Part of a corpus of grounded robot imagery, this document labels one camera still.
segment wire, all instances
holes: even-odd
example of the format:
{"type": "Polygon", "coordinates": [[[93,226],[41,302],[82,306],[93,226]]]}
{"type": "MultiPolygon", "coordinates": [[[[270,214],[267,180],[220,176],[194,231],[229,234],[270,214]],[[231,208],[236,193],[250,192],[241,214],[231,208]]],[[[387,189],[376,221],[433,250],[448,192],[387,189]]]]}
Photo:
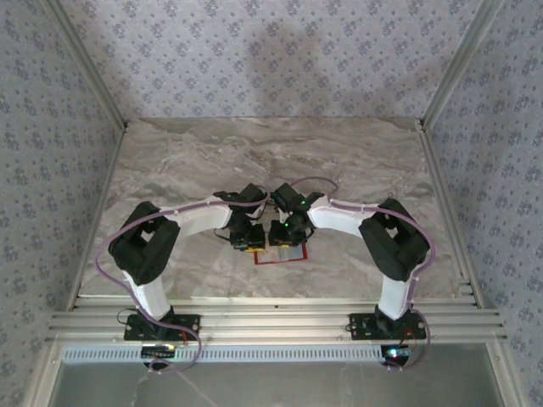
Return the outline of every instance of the wire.
{"type": "MultiPolygon", "coordinates": [[[[155,358],[153,360],[154,363],[164,363],[165,365],[171,365],[170,362],[168,362],[167,360],[164,360],[164,359],[161,359],[161,358],[155,358]]],[[[207,401],[211,407],[219,407],[217,403],[215,403],[212,399],[210,399],[210,397],[205,394],[202,390],[199,389],[198,386],[196,386],[196,384],[193,383],[193,381],[191,381],[188,377],[186,377],[182,372],[178,371],[177,374],[179,375],[179,377],[181,379],[183,379],[185,382],[187,382],[187,384],[192,387],[196,393],[198,393],[202,399],[204,399],[205,401],[207,401]]]]}
{"type": "Polygon", "coordinates": [[[135,309],[135,308],[123,308],[123,309],[121,309],[121,310],[117,313],[117,322],[119,322],[121,325],[126,326],[126,324],[128,324],[128,321],[123,322],[123,321],[121,321],[121,320],[119,319],[120,314],[121,314],[122,312],[124,312],[124,311],[137,311],[137,309],[135,309]]]}
{"type": "Polygon", "coordinates": [[[424,323],[424,329],[426,331],[426,338],[427,338],[427,342],[426,342],[426,347],[424,348],[422,354],[420,355],[420,357],[413,363],[411,363],[410,365],[406,366],[406,367],[402,367],[402,366],[399,366],[397,365],[396,367],[398,368],[398,370],[400,371],[403,371],[404,369],[411,369],[412,367],[418,365],[421,361],[424,360],[424,358],[426,357],[426,353],[428,352],[428,349],[430,347],[430,343],[431,343],[431,338],[430,338],[430,327],[428,325],[428,321],[426,321],[426,317],[424,317],[423,313],[421,313],[418,309],[414,309],[413,308],[413,293],[415,292],[415,286],[417,285],[417,281],[418,281],[418,276],[423,272],[425,271],[427,268],[430,267],[430,265],[432,265],[435,261],[435,257],[436,257],[436,247],[435,247],[435,242],[434,242],[434,239],[430,236],[430,234],[422,227],[420,226],[418,223],[416,223],[416,221],[414,221],[412,218],[408,217],[408,216],[405,216],[403,214],[400,214],[398,212],[395,212],[393,210],[389,210],[389,209],[385,209],[385,208],[379,208],[379,207],[373,207],[373,206],[366,206],[366,205],[343,205],[341,203],[336,203],[333,201],[332,199],[332,196],[339,190],[339,185],[330,180],[329,178],[325,178],[325,177],[322,177],[322,176],[309,176],[309,177],[306,177],[306,178],[301,178],[297,181],[295,181],[294,183],[292,183],[291,185],[295,185],[299,182],[302,182],[302,181],[309,181],[309,180],[320,180],[320,181],[326,181],[326,182],[329,182],[330,184],[334,185],[334,189],[328,194],[328,199],[330,201],[330,205],[333,206],[334,208],[338,208],[338,209],[343,209],[343,210],[349,210],[349,211],[352,211],[352,212],[361,212],[361,211],[364,211],[364,212],[380,212],[382,214],[386,214],[386,215],[389,215],[389,216],[394,216],[400,220],[403,220],[404,222],[408,223],[409,225],[413,226],[415,229],[417,229],[421,235],[424,236],[424,238],[426,239],[426,241],[428,242],[428,245],[430,247],[430,257],[428,258],[428,260],[426,260],[426,262],[424,262],[423,265],[421,265],[418,269],[416,269],[415,271],[412,272],[411,274],[411,283],[409,284],[409,289],[407,291],[407,298],[406,298],[406,302],[409,304],[409,307],[408,309],[417,314],[421,320],[423,320],[423,323],[424,323]]]}
{"type": "Polygon", "coordinates": [[[328,182],[329,184],[332,184],[333,190],[327,194],[329,197],[332,197],[339,190],[338,183],[335,181],[332,181],[330,178],[327,178],[325,176],[307,176],[305,178],[300,178],[299,180],[292,182],[290,186],[293,187],[294,185],[299,184],[304,181],[325,181],[325,182],[328,182]]]}
{"type": "Polygon", "coordinates": [[[216,229],[213,229],[213,234],[214,234],[215,236],[219,237],[219,238],[222,239],[222,240],[226,240],[226,241],[229,242],[229,243],[232,242],[232,240],[230,240],[228,237],[219,235],[219,234],[217,233],[217,230],[216,230],[216,229]]]}
{"type": "Polygon", "coordinates": [[[406,330],[404,331],[404,338],[403,338],[402,342],[404,342],[407,339],[407,334],[408,333],[411,335],[411,337],[415,341],[415,346],[413,347],[413,352],[415,352],[415,350],[417,349],[417,337],[415,336],[415,334],[413,333],[411,328],[406,328],[406,330]]]}
{"type": "Polygon", "coordinates": [[[313,236],[314,234],[315,234],[315,229],[311,228],[311,231],[309,232],[309,235],[307,235],[307,236],[305,237],[305,239],[302,240],[302,241],[301,241],[300,243],[298,243],[298,244],[307,243],[307,241],[309,240],[309,238],[310,238],[311,236],[313,236]]]}
{"type": "Polygon", "coordinates": [[[266,202],[264,203],[264,208],[262,208],[262,212],[260,212],[260,215],[258,215],[256,218],[252,218],[252,217],[250,217],[249,215],[247,215],[247,217],[248,217],[249,219],[251,219],[251,220],[260,220],[260,218],[261,218],[262,216],[264,216],[264,211],[266,210],[266,206],[268,206],[268,201],[266,201],[266,202]]]}
{"type": "MultiPolygon", "coordinates": [[[[164,328],[169,328],[169,329],[174,329],[176,331],[180,331],[180,332],[185,332],[187,333],[188,335],[190,335],[191,337],[193,337],[196,342],[198,343],[198,350],[196,352],[196,354],[194,355],[193,359],[188,362],[187,364],[181,366],[181,367],[177,367],[177,368],[173,368],[173,369],[169,369],[169,370],[166,370],[166,371],[160,371],[161,374],[163,373],[177,373],[177,372],[180,372],[180,371],[185,371],[186,369],[190,368],[191,366],[193,366],[196,361],[198,360],[198,358],[200,357],[200,355],[202,354],[202,340],[200,339],[198,333],[196,333],[194,330],[190,329],[190,328],[186,328],[185,326],[179,326],[179,325],[174,325],[174,324],[168,324],[166,322],[161,322],[161,321],[158,321],[156,320],[142,305],[141,303],[139,302],[139,300],[137,299],[136,297],[136,294],[134,293],[134,291],[130,288],[130,286],[126,285],[124,282],[122,282],[121,280],[118,280],[116,279],[115,277],[111,276],[110,274],[108,274],[103,268],[102,266],[100,265],[100,262],[99,262],[99,257],[100,257],[100,254],[102,254],[102,252],[109,246],[109,244],[111,242],[113,242],[117,237],[120,237],[122,236],[123,234],[125,234],[127,231],[130,231],[132,228],[134,228],[135,226],[138,226],[138,225],[141,225],[142,223],[144,222],[148,222],[150,220],[153,220],[153,219],[156,219],[156,218],[159,218],[160,216],[168,216],[168,215],[176,215],[176,214],[179,214],[181,212],[186,212],[188,210],[192,210],[192,209],[198,209],[198,208],[203,208],[203,207],[207,207],[207,206],[242,206],[242,207],[251,207],[251,206],[260,206],[262,204],[264,204],[265,202],[267,202],[267,200],[270,198],[270,193],[264,188],[264,187],[261,187],[261,186],[257,186],[259,187],[260,189],[262,189],[264,192],[266,192],[266,197],[261,199],[261,201],[257,201],[257,202],[249,202],[249,203],[240,203],[240,202],[231,202],[231,201],[206,201],[206,202],[200,202],[200,203],[193,203],[193,204],[189,204],[187,206],[182,206],[180,208],[177,208],[177,209],[169,209],[169,210],[163,210],[163,211],[160,211],[160,212],[156,212],[154,214],[151,214],[151,215],[147,215],[147,216],[144,216],[143,218],[140,218],[138,220],[134,220],[133,222],[129,223],[128,225],[126,226],[123,226],[121,227],[117,232],[115,232],[113,235],[111,235],[110,237],[108,237],[107,239],[105,239],[105,241],[102,242],[102,244],[100,244],[100,246],[98,247],[95,255],[94,255],[94,259],[93,259],[93,263],[94,263],[94,266],[96,267],[96,269],[98,270],[98,272],[104,276],[107,280],[109,280],[110,282],[113,282],[114,284],[116,284],[117,286],[119,286],[120,288],[122,288],[124,291],[126,291],[126,293],[128,293],[128,295],[130,296],[130,298],[132,299],[132,301],[134,301],[134,304],[136,304],[136,309],[138,309],[140,311],[140,313],[150,322],[152,322],[153,324],[157,325],[157,326],[162,326],[164,328]]],[[[153,368],[153,361],[149,364],[149,371],[151,372],[157,372],[154,368],[153,368]]]]}

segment wall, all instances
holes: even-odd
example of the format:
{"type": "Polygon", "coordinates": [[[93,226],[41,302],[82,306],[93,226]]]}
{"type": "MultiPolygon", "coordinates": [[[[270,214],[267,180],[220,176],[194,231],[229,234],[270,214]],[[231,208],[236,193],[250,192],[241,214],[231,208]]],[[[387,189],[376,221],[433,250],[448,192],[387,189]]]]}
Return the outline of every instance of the wall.
{"type": "Polygon", "coordinates": [[[64,2],[129,120],[422,117],[475,0],[64,2]]]}
{"type": "Polygon", "coordinates": [[[35,0],[0,3],[0,405],[65,306],[116,135],[35,0]]]}
{"type": "Polygon", "coordinates": [[[490,302],[543,405],[543,5],[507,1],[431,133],[490,302]]]}

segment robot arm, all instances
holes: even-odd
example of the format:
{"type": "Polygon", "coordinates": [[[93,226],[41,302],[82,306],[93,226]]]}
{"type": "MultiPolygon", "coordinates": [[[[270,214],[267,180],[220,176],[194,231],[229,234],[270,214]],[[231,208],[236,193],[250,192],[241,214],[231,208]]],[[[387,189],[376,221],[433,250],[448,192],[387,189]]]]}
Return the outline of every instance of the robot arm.
{"type": "MultiPolygon", "coordinates": [[[[209,229],[227,227],[234,248],[243,251],[264,248],[264,230],[255,218],[255,206],[239,208],[217,201],[253,203],[266,195],[249,184],[240,194],[218,192],[200,203],[178,208],[173,215],[161,216],[132,228],[109,245],[109,253],[126,275],[141,305],[156,320],[167,321],[173,311],[165,296],[160,278],[178,236],[189,237],[209,229]],[[146,241],[143,232],[153,233],[146,241]]],[[[298,194],[289,184],[283,184],[272,195],[280,220],[271,222],[271,245],[295,246],[307,241],[309,228],[334,229],[362,237],[377,267],[383,272],[381,298],[376,307],[377,321],[383,331],[395,329],[395,322],[406,315],[409,308],[410,276],[428,252],[428,242],[418,230],[382,213],[365,211],[366,207],[379,207],[411,217],[403,206],[393,199],[380,205],[362,205],[330,201],[323,194],[314,192],[307,197],[298,194]]],[[[151,203],[140,203],[125,225],[145,215],[158,212],[151,203]]]]}
{"type": "Polygon", "coordinates": [[[393,199],[388,199],[382,205],[374,203],[354,205],[341,201],[335,201],[335,203],[337,206],[332,206],[327,197],[317,199],[307,213],[311,224],[317,229],[333,229],[364,239],[375,264],[383,273],[378,309],[392,321],[400,319],[409,308],[408,293],[411,285],[411,271],[424,261],[425,254],[429,249],[428,243],[418,236],[417,231],[413,228],[408,231],[402,227],[405,225],[401,225],[400,222],[387,219],[379,213],[374,214],[363,210],[368,206],[381,206],[406,215],[407,212],[403,206],[393,199]],[[354,212],[342,209],[342,207],[360,207],[360,211],[354,212]],[[394,223],[381,223],[379,222],[381,219],[394,223]],[[398,232],[395,237],[392,237],[386,229],[394,227],[398,228],[398,232]],[[406,240],[410,242],[411,236],[415,236],[417,240],[411,242],[410,247],[407,248],[412,259],[405,262],[401,257],[402,252],[405,251],[402,246],[405,245],[406,240]]]}
{"type": "MultiPolygon", "coordinates": [[[[151,222],[154,225],[141,224],[135,231],[125,233],[109,246],[109,253],[123,270],[140,304],[156,320],[162,319],[171,310],[160,274],[170,258],[177,238],[225,227],[232,216],[232,210],[226,205],[207,205],[214,201],[221,199],[209,197],[204,201],[185,205],[178,208],[177,213],[151,222]],[[197,208],[183,210],[193,206],[197,208]],[[148,242],[142,237],[143,231],[154,233],[148,242]]],[[[140,203],[126,224],[159,210],[150,202],[140,203]]]]}

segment black mounting bracket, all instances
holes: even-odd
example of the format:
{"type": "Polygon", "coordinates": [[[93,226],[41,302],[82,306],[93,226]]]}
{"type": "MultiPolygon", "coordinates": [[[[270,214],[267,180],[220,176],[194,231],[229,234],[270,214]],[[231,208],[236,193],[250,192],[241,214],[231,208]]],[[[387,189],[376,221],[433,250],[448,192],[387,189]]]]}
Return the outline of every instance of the black mounting bracket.
{"type": "MultiPolygon", "coordinates": [[[[177,315],[173,312],[160,320],[172,325],[190,328],[196,333],[200,329],[200,315],[177,315]]],[[[125,328],[125,341],[164,341],[164,342],[195,342],[196,339],[177,329],[168,329],[157,326],[148,321],[143,315],[137,313],[128,316],[125,328]]]]}
{"type": "Polygon", "coordinates": [[[368,314],[350,314],[345,330],[350,332],[350,338],[353,341],[412,339],[412,337],[406,337],[406,330],[411,331],[416,339],[426,339],[423,319],[409,310],[397,321],[383,318],[377,311],[368,314]]]}

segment cable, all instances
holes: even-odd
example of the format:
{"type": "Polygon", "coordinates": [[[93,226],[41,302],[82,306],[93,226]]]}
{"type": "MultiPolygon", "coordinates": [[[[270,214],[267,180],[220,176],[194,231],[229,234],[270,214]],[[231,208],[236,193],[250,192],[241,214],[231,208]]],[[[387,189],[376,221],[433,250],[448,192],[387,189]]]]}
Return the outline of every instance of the cable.
{"type": "Polygon", "coordinates": [[[260,220],[260,218],[261,218],[262,216],[264,216],[264,211],[266,210],[266,207],[267,207],[267,206],[268,206],[268,201],[266,201],[266,202],[264,203],[264,208],[262,208],[262,212],[260,212],[260,215],[258,215],[256,218],[252,218],[252,217],[250,217],[249,215],[247,215],[247,217],[248,217],[249,219],[251,219],[251,220],[254,220],[254,221],[260,220]]]}
{"type": "Polygon", "coordinates": [[[123,309],[121,309],[121,310],[117,313],[117,317],[116,317],[116,318],[117,318],[117,322],[119,322],[121,325],[126,326],[126,324],[128,324],[128,321],[123,322],[123,321],[121,321],[121,320],[119,319],[120,314],[121,314],[123,311],[137,311],[137,309],[135,309],[135,308],[123,308],[123,309]]]}
{"type": "MultiPolygon", "coordinates": [[[[170,362],[168,362],[167,360],[161,359],[161,358],[155,358],[151,362],[151,364],[153,364],[153,363],[164,363],[165,365],[168,365],[168,366],[171,365],[170,362]]],[[[211,407],[219,407],[217,403],[215,403],[212,399],[210,399],[210,397],[207,394],[202,392],[202,390],[200,390],[199,387],[196,386],[196,384],[194,384],[193,381],[190,380],[188,377],[186,377],[182,372],[178,371],[177,374],[179,375],[179,377],[181,379],[183,379],[185,382],[187,382],[187,384],[190,387],[192,387],[196,391],[196,393],[198,393],[202,397],[202,399],[207,401],[211,405],[211,407]]]]}
{"type": "Polygon", "coordinates": [[[307,235],[307,236],[305,237],[305,239],[302,240],[302,241],[301,241],[300,243],[298,243],[298,244],[307,243],[307,241],[309,240],[309,238],[315,234],[315,229],[310,228],[310,230],[311,230],[311,231],[309,232],[309,235],[307,235]]]}
{"type": "Polygon", "coordinates": [[[415,367],[416,365],[421,363],[426,358],[426,356],[428,354],[428,350],[430,349],[430,343],[432,342],[431,335],[430,335],[430,326],[428,325],[428,321],[426,320],[426,317],[424,316],[424,314],[421,311],[419,311],[418,309],[414,309],[414,308],[411,308],[411,312],[414,313],[414,314],[417,314],[421,318],[421,320],[423,320],[424,331],[426,332],[426,346],[424,347],[423,352],[418,357],[418,359],[415,360],[413,363],[411,363],[411,364],[409,364],[407,366],[399,366],[399,365],[394,366],[398,371],[404,371],[405,369],[412,369],[413,367],[415,367]]]}
{"type": "Polygon", "coordinates": [[[213,234],[214,234],[215,236],[219,237],[219,238],[222,239],[222,240],[226,240],[226,241],[229,242],[229,243],[232,242],[228,237],[219,235],[219,234],[217,233],[217,230],[216,230],[216,229],[213,229],[213,234]]]}
{"type": "Polygon", "coordinates": [[[410,328],[406,328],[406,330],[404,331],[404,338],[401,340],[401,343],[403,343],[403,342],[405,342],[405,340],[407,340],[407,334],[408,333],[411,335],[411,337],[415,341],[415,346],[413,347],[413,352],[415,352],[415,350],[417,349],[417,337],[415,336],[415,334],[413,333],[413,331],[410,328]]]}
{"type": "MultiPolygon", "coordinates": [[[[111,242],[113,242],[117,237],[122,236],[127,231],[130,231],[132,228],[134,228],[135,226],[141,225],[142,223],[147,222],[149,220],[159,218],[160,216],[176,215],[176,214],[179,214],[181,212],[186,212],[188,210],[203,208],[203,207],[207,207],[207,206],[230,206],[230,205],[232,205],[232,206],[242,206],[242,207],[260,206],[260,205],[264,204],[265,202],[267,202],[267,200],[270,198],[270,193],[264,187],[261,187],[261,186],[257,186],[257,187],[266,192],[266,197],[261,199],[261,201],[250,202],[250,203],[240,203],[240,202],[231,202],[231,201],[209,201],[209,202],[193,203],[193,204],[190,204],[190,205],[187,205],[187,206],[184,206],[184,207],[180,207],[178,209],[169,209],[169,210],[156,212],[154,214],[144,216],[143,218],[140,218],[138,220],[134,220],[133,222],[129,223],[128,225],[123,226],[117,232],[115,232],[113,235],[108,237],[104,242],[102,242],[102,244],[100,244],[100,246],[98,247],[98,249],[97,249],[97,251],[96,251],[96,253],[94,255],[94,259],[93,259],[94,266],[96,267],[98,272],[100,274],[102,274],[102,276],[104,276],[110,282],[113,282],[114,284],[116,284],[117,286],[119,286],[123,290],[125,290],[128,293],[128,295],[130,296],[130,298],[132,299],[132,301],[134,301],[134,304],[136,304],[136,308],[140,311],[140,313],[148,321],[152,322],[153,324],[155,324],[157,326],[162,326],[164,328],[169,328],[169,329],[174,329],[176,331],[185,332],[188,335],[190,335],[191,337],[193,337],[196,340],[196,342],[198,343],[198,351],[196,352],[196,355],[194,355],[193,359],[190,362],[188,362],[187,364],[185,364],[184,366],[181,366],[181,367],[177,367],[177,368],[174,368],[174,369],[169,369],[167,371],[160,371],[160,374],[185,371],[186,369],[193,366],[196,363],[196,361],[198,360],[198,358],[200,357],[201,353],[202,353],[202,340],[200,339],[198,333],[196,333],[194,330],[192,330],[190,328],[186,328],[185,326],[179,326],[179,325],[173,325],[173,324],[168,324],[168,323],[165,323],[165,322],[161,322],[161,321],[156,320],[152,315],[150,315],[149,312],[147,312],[147,310],[140,304],[139,300],[136,297],[136,294],[134,294],[133,290],[128,285],[126,285],[121,280],[118,280],[118,279],[114,278],[113,276],[111,276],[110,274],[105,272],[105,270],[102,268],[102,266],[100,265],[99,260],[98,260],[99,257],[100,257],[100,254],[102,254],[102,252],[109,246],[109,244],[111,242]]],[[[151,364],[149,364],[149,371],[157,372],[153,368],[153,362],[151,362],[151,364]]]]}
{"type": "Polygon", "coordinates": [[[332,197],[339,190],[338,183],[335,181],[332,181],[330,178],[327,178],[325,176],[307,176],[306,178],[300,178],[299,180],[292,182],[290,186],[293,187],[294,185],[299,184],[304,181],[325,181],[325,182],[328,182],[329,184],[332,184],[333,190],[327,194],[329,197],[332,197]]]}

